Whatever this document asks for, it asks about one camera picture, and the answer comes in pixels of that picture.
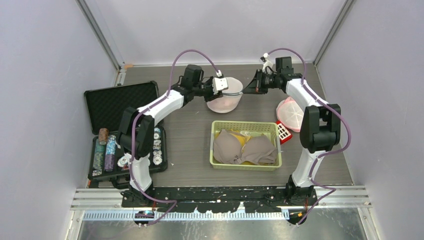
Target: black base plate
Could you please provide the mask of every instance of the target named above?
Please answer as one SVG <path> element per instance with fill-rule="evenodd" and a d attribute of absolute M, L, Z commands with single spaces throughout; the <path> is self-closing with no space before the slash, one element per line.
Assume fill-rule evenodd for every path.
<path fill-rule="evenodd" d="M 281 212 L 278 206 L 305 207 L 306 196 L 287 196 L 285 186 L 212 186 L 212 187 L 151 187 L 147 190 L 149 196 L 155 199 L 177 200 L 178 204 L 172 212 L 192 213 L 195 208 L 200 213 L 235 212 L 243 202 L 246 213 L 276 213 Z M 315 190 L 307 198 L 308 206 L 317 201 Z M 170 203 L 156 203 L 159 212 L 165 212 Z M 123 208 L 152 207 L 153 202 L 138 197 L 122 198 Z"/>

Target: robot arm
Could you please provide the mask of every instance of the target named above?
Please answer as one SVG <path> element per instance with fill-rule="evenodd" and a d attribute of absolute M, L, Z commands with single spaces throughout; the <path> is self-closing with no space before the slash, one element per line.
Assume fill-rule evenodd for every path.
<path fill-rule="evenodd" d="M 302 189 L 308 194 L 307 192 L 310 192 L 311 186 L 314 185 L 311 179 L 315 177 L 324 157 L 319 158 L 313 167 L 314 160 L 319 155 L 331 151 L 340 141 L 340 119 L 318 103 L 317 100 L 321 100 L 322 103 L 328 104 L 308 86 L 305 80 L 302 82 L 300 73 L 294 73 L 291 57 L 276 58 L 276 71 L 272 70 L 273 64 L 267 54 L 264 54 L 261 59 L 264 62 L 263 68 L 256 71 L 253 80 L 243 93 L 266 94 L 268 89 L 281 89 L 303 109 L 304 116 L 299 134 L 303 150 L 297 168 L 290 176 L 286 188 L 290 193 L 289 198 L 296 192 L 302 192 Z M 339 105 L 328 105 L 340 113 Z"/>
<path fill-rule="evenodd" d="M 135 137 L 134 178 L 137 179 L 142 191 L 146 191 L 152 185 L 152 179 L 149 173 L 149 154 L 153 148 L 155 126 L 166 116 L 175 110 L 178 110 L 189 103 L 194 97 L 203 97 L 206 102 L 212 101 L 223 96 L 222 90 L 228 88 L 227 79 L 221 77 L 210 77 L 203 82 L 204 71 L 200 66 L 188 65 L 180 82 L 171 86 L 169 94 L 151 102 L 148 106 L 142 106 L 137 109 L 128 107 L 122 116 L 119 125 L 117 143 L 124 149 L 125 155 L 131 157 L 132 136 L 131 128 L 135 117 L 142 111 L 147 111 L 141 116 L 137 123 L 138 133 Z M 138 191 L 134 179 L 130 180 L 130 187 Z"/>

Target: aluminum frame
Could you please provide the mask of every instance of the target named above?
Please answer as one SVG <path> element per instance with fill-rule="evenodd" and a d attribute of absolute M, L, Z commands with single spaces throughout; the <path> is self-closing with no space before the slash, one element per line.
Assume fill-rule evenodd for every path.
<path fill-rule="evenodd" d="M 107 56 L 109 57 L 110 61 L 112 62 L 113 66 L 116 70 L 121 69 L 121 64 L 119 63 L 117 57 L 115 56 L 114 52 L 112 51 L 112 48 L 110 44 L 108 43 L 105 35 L 103 34 L 99 24 L 97 23 L 92 11 L 90 10 L 89 5 L 87 4 L 86 0 L 75 0 L 75 2 L 79 5 L 79 8 L 81 9 L 81 12 L 84 14 L 85 18 L 88 21 L 88 24 L 90 25 L 91 29 L 93 30 L 95 36 L 97 37 L 101 47 L 106 52 Z"/>
<path fill-rule="evenodd" d="M 335 185 L 337 190 L 324 198 L 317 209 L 322 208 L 357 208 L 361 217 L 361 222 L 368 239 L 379 239 L 373 218 L 370 214 L 372 205 L 368 193 L 364 186 L 356 185 Z M 150 207 L 122 208 L 122 195 L 124 189 L 115 188 L 78 188 L 75 192 L 70 211 L 73 212 L 69 223 L 66 240 L 78 239 L 81 222 L 84 216 L 89 216 L 90 221 L 133 221 L 133 213 L 136 211 L 150 210 Z M 319 198 L 328 193 L 329 190 L 322 187 L 315 187 L 316 196 Z M 169 213 L 163 221 L 198 221 L 198 220 L 282 220 L 284 212 L 289 209 L 299 209 L 300 206 L 280 206 L 281 213 L 244 213 L 244 206 L 240 204 L 237 211 L 229 213 Z"/>
<path fill-rule="evenodd" d="M 334 36 L 336 35 L 337 31 L 340 29 L 340 27 L 343 24 L 343 21 L 345 20 L 346 16 L 348 15 L 349 11 L 351 10 L 353 4 L 356 2 L 356 0 L 346 0 L 343 4 L 343 7 L 341 8 L 340 12 L 338 13 L 334 24 L 332 25 L 330 31 L 328 32 L 327 37 L 324 40 L 324 43 L 322 44 L 321 48 L 318 51 L 318 54 L 316 55 L 315 60 L 313 61 L 313 64 L 317 66 L 321 59 L 323 58 L 324 54 L 327 51 L 327 48 L 331 44 Z"/>

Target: pink object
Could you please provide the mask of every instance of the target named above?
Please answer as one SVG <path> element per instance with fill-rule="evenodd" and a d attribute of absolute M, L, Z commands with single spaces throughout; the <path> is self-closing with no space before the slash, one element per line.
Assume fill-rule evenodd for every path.
<path fill-rule="evenodd" d="M 233 111 L 242 98 L 243 84 L 234 77 L 226 77 L 228 89 L 222 91 L 223 97 L 206 103 L 207 107 L 219 114 L 226 114 Z"/>
<path fill-rule="evenodd" d="M 304 112 L 291 96 L 278 104 L 276 112 L 278 120 L 286 128 L 296 133 L 301 131 Z"/>

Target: white wall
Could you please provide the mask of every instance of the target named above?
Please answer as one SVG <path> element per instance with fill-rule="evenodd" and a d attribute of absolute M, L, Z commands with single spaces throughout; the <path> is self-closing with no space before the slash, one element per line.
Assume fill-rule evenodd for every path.
<path fill-rule="evenodd" d="M 203 51 L 217 63 L 258 63 L 262 54 L 281 47 L 311 62 L 344 0 L 88 2 L 119 59 L 155 65 L 171 64 L 186 49 Z M 205 59 L 188 54 L 184 62 Z"/>
<path fill-rule="evenodd" d="M 423 239 L 424 2 L 356 1 L 318 70 L 383 239 Z"/>
<path fill-rule="evenodd" d="M 0 239 L 64 239 L 93 137 L 83 92 L 115 69 L 74 0 L 0 3 Z"/>

